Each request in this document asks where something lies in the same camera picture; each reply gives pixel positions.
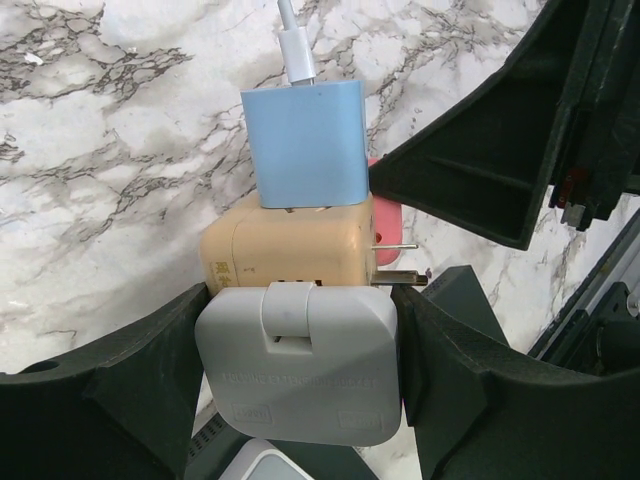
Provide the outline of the pink plug adapter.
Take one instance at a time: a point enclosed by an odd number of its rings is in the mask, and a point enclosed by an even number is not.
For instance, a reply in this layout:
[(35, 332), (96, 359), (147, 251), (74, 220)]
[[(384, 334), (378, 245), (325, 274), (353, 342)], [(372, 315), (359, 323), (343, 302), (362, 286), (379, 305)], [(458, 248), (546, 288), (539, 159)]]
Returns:
[(376, 245), (383, 246), (376, 251), (377, 263), (379, 266), (390, 265), (398, 259), (400, 250), (389, 246), (403, 243), (402, 205), (374, 195), (373, 207)]

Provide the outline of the white folding plug adapter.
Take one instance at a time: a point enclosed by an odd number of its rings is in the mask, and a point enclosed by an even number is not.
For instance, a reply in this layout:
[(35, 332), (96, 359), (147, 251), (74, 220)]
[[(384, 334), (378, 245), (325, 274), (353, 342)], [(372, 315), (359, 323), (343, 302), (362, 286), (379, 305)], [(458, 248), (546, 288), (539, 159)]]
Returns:
[(401, 424), (397, 312), (371, 286), (218, 293), (195, 340), (221, 417), (251, 437), (367, 447)]

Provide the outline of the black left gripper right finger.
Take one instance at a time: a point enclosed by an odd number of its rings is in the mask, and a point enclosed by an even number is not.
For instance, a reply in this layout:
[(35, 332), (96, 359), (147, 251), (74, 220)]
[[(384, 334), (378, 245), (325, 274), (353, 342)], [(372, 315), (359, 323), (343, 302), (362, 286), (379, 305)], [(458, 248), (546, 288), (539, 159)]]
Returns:
[(402, 396), (426, 479), (635, 479), (639, 373), (538, 361), (392, 291)]

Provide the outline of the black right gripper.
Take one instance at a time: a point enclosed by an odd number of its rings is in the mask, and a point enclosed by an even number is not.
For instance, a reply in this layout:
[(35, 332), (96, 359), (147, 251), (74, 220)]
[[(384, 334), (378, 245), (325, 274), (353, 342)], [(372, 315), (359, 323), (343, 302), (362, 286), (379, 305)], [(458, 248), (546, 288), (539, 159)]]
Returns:
[[(585, 61), (583, 26), (595, 42)], [(384, 155), (369, 182), (382, 198), (525, 250), (551, 175), (549, 206), (576, 230), (639, 193), (637, 1), (547, 2), (504, 65)]]

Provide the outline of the beige cube socket adapter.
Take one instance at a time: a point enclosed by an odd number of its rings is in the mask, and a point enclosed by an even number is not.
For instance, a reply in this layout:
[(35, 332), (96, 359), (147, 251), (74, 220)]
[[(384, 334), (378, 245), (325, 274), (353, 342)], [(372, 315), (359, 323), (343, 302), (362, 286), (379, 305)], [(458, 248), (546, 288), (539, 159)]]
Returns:
[(268, 209), (248, 195), (203, 233), (199, 253), (215, 295), (273, 282), (317, 286), (425, 286), (415, 270), (380, 270), (374, 197), (349, 206)]

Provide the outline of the light blue USB charger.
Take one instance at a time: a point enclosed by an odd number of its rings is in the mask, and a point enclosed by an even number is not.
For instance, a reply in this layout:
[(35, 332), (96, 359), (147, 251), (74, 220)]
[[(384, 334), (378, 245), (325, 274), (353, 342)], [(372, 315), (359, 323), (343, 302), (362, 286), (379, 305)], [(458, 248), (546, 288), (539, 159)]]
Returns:
[(350, 206), (369, 195), (360, 80), (241, 93), (261, 206)]

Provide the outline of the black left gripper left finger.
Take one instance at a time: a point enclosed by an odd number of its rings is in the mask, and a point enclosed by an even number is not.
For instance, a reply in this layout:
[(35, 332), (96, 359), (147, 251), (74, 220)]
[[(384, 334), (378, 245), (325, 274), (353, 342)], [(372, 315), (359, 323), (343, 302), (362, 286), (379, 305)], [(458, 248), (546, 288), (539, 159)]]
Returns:
[(197, 284), (152, 314), (1, 376), (4, 479), (181, 479), (203, 367)]

